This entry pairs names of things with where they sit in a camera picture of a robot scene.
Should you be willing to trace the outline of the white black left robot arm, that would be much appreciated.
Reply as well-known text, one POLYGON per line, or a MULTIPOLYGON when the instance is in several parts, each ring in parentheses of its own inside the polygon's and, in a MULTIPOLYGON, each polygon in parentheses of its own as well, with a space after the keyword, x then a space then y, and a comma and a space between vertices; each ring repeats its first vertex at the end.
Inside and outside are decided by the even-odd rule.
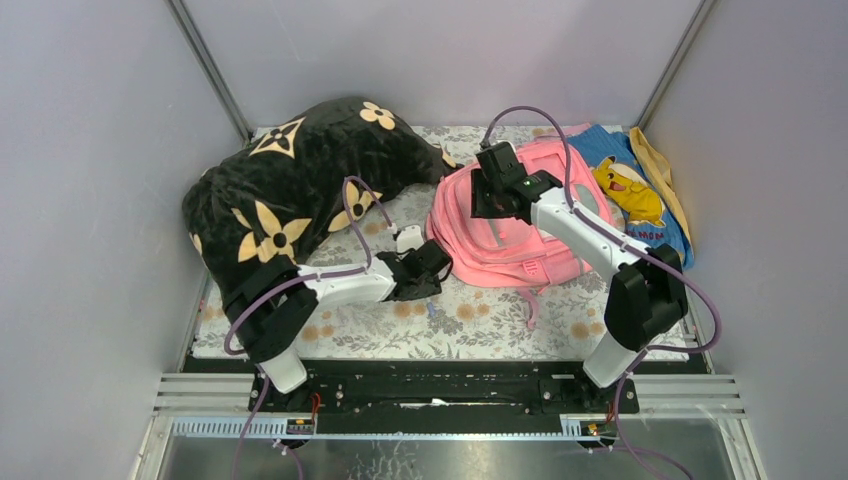
POLYGON ((228 296, 223 311, 249 360, 265 375, 272 398, 288 411, 309 401, 306 367, 294 346, 316 312, 348 304, 408 302, 442 292, 453 261, 434 240, 422 235, 411 248, 370 254, 360 264, 315 267, 275 258, 228 296))

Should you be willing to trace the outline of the pink student backpack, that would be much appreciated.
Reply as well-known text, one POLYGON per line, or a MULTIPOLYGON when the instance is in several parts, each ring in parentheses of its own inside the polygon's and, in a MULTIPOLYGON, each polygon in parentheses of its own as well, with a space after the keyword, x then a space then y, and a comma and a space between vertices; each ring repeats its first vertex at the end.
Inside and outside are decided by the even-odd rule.
MULTIPOLYGON (((572 196, 611 225, 614 210, 597 185, 590 168, 571 146, 536 141, 518 148, 518 160, 528 171, 546 170, 557 178, 565 174, 571 155, 572 196)), ((484 288, 514 288, 530 306, 527 321, 535 327, 540 313, 533 289, 562 284, 591 270, 589 264, 554 237, 515 219, 478 219, 471 216, 472 165, 445 177, 436 188, 426 222, 427 237, 453 259, 452 273, 462 282, 484 288)))

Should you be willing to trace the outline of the black pillow with beige flowers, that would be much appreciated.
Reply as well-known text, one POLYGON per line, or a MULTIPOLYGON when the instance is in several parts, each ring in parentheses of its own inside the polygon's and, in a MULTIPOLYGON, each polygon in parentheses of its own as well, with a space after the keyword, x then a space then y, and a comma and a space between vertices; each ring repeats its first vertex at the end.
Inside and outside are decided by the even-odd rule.
POLYGON ((459 167, 388 108, 348 96, 271 127, 208 169, 181 213, 227 300, 266 263, 303 263, 376 203, 436 185, 459 167))

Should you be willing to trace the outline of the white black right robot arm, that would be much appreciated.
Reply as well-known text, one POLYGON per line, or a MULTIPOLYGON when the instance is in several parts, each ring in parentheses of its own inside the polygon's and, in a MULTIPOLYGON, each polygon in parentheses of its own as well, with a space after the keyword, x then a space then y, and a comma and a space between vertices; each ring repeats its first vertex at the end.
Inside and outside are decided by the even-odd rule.
POLYGON ((648 345, 688 314, 679 255, 667 244, 652 248, 614 229, 572 197, 568 178, 528 172, 509 142, 482 142, 476 159, 473 217, 514 218, 552 235, 609 288, 606 332, 583 363, 586 377, 573 386, 577 405, 597 412, 648 345))

